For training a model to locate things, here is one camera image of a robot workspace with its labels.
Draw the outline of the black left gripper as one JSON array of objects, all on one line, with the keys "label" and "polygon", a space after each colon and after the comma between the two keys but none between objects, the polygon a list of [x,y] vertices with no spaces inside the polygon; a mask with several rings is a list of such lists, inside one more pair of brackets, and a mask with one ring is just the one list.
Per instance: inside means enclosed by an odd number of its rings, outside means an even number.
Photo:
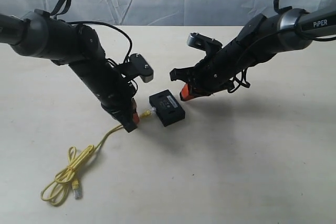
[{"label": "black left gripper", "polygon": [[120,122],[129,133],[137,128],[140,117],[131,82],[101,82],[100,103],[103,109]]}]

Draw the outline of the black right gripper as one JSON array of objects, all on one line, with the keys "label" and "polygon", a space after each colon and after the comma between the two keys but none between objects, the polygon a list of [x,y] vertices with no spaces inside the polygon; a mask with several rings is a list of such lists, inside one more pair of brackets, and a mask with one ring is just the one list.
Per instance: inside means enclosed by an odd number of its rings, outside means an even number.
[{"label": "black right gripper", "polygon": [[236,51],[207,51],[205,57],[196,65],[174,68],[170,80],[185,83],[180,91],[180,100],[189,101],[208,97],[220,91],[236,91]]}]

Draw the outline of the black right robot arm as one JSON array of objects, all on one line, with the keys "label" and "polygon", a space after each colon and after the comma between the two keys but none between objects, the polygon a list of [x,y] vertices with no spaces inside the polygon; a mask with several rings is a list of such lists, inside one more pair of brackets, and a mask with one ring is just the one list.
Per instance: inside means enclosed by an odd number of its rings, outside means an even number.
[{"label": "black right robot arm", "polygon": [[265,63],[281,52],[303,50],[313,41],[334,40],[335,8],[309,13],[286,7],[272,17],[257,15],[226,46],[214,38],[191,33],[187,45],[206,55],[193,67],[174,68],[170,78],[185,83],[180,91],[182,101],[224,90],[233,93],[239,87],[250,87],[246,79],[248,68]]}]

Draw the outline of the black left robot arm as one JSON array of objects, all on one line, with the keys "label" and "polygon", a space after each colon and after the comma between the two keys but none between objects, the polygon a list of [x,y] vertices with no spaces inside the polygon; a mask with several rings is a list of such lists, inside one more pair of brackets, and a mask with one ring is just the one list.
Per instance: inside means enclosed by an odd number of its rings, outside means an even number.
[{"label": "black left robot arm", "polygon": [[130,62],[112,66],[91,27],[52,19],[37,10],[23,18],[1,15],[1,43],[21,56],[67,65],[127,132],[137,128],[136,88],[132,84],[137,73],[130,71]]}]

